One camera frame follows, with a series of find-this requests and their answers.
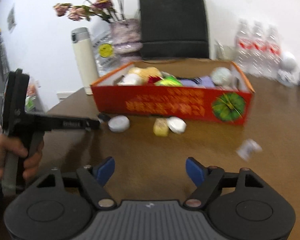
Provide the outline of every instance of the small white object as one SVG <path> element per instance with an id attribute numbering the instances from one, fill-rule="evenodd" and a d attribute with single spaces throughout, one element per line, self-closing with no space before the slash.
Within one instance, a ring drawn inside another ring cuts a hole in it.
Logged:
<path id="1" fill-rule="evenodd" d="M 127 74 L 122 81 L 118 83 L 119 86 L 139 86 L 142 85 L 142 78 L 134 73 Z"/>
<path id="2" fill-rule="evenodd" d="M 233 79 L 231 71 L 225 67 L 214 69 L 210 77 L 217 86 L 229 86 Z"/>
<path id="3" fill-rule="evenodd" d="M 282 69 L 278 70 L 278 76 L 281 80 L 288 82 L 288 83 L 294 83 L 294 76 L 288 71 L 284 71 Z"/>
<path id="4" fill-rule="evenodd" d="M 170 128 L 171 131 L 174 133 L 184 133 L 186 130 L 186 123 L 177 117 L 170 117 L 168 118 L 168 127 Z"/>
<path id="5" fill-rule="evenodd" d="M 130 121 L 126 116 L 119 115 L 108 122 L 109 129 L 112 132 L 124 132 L 129 129 Z"/>
<path id="6" fill-rule="evenodd" d="M 239 149 L 237 149 L 237 154 L 244 159 L 246 162 L 250 160 L 251 154 L 253 152 L 261 152 L 262 148 L 254 140 L 248 139 L 243 142 Z"/>
<path id="7" fill-rule="evenodd" d="M 293 72 L 297 67 L 296 58 L 290 52 L 283 52 L 281 54 L 282 61 L 279 64 L 279 68 L 289 73 Z"/>

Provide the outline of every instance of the plastic water bottle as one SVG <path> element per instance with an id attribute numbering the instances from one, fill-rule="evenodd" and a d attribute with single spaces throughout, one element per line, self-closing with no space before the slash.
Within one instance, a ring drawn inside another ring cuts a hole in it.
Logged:
<path id="1" fill-rule="evenodd" d="M 281 48 L 278 39 L 278 31 L 274 26 L 269 27 L 267 45 L 267 64 L 264 69 L 264 76 L 272 79 L 277 78 L 279 63 L 281 61 Z"/>
<path id="2" fill-rule="evenodd" d="M 248 72 L 251 60 L 251 38 L 249 26 L 246 20 L 240 20 L 239 29 L 235 37 L 235 46 L 237 50 L 235 62 L 243 72 Z"/>
<path id="3" fill-rule="evenodd" d="M 266 42 L 260 22 L 255 22 L 252 31 L 251 66 L 249 73 L 254 76 L 263 76 L 266 66 Z"/>

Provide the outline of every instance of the orange box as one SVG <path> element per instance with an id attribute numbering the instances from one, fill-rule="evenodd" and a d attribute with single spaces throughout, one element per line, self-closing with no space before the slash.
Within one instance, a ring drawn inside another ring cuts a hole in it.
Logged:
<path id="1" fill-rule="evenodd" d="M 226 67 L 236 77 L 239 90 L 115 85 L 134 66 L 156 67 L 160 71 L 184 78 L 210 75 L 216 67 Z M 136 61 L 99 78 L 91 88 L 100 112 L 177 116 L 182 119 L 237 125 L 245 123 L 254 94 L 249 80 L 235 63 L 209 59 Z"/>

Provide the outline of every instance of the white ball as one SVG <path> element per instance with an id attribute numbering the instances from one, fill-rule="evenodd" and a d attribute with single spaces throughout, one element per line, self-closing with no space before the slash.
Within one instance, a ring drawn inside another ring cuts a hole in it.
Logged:
<path id="1" fill-rule="evenodd" d="M 290 52 L 283 52 L 281 54 L 282 61 L 280 62 L 280 69 L 287 72 L 293 72 L 297 67 L 296 58 Z"/>
<path id="2" fill-rule="evenodd" d="M 225 67 L 215 68 L 210 77 L 217 86 L 229 86 L 233 80 L 231 71 Z"/>

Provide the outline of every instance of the black pouch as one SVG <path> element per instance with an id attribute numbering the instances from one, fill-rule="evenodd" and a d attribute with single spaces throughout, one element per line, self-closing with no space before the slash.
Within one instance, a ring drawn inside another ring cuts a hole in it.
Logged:
<path id="1" fill-rule="evenodd" d="M 139 0 L 144 59 L 209 58 L 204 0 Z"/>

